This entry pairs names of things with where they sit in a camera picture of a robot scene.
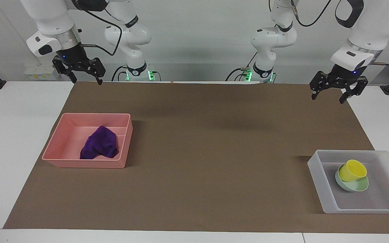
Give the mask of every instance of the light green bowl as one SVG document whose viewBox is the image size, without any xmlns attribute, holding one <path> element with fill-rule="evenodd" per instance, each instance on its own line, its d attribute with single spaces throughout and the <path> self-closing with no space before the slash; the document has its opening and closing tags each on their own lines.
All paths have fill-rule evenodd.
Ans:
<svg viewBox="0 0 389 243">
<path fill-rule="evenodd" d="M 345 189 L 348 192 L 363 192 L 369 187 L 369 178 L 367 177 L 363 177 L 351 182 L 342 181 L 340 176 L 338 175 L 338 171 L 340 170 L 340 168 L 338 168 L 335 173 L 335 181 L 341 188 Z"/>
</svg>

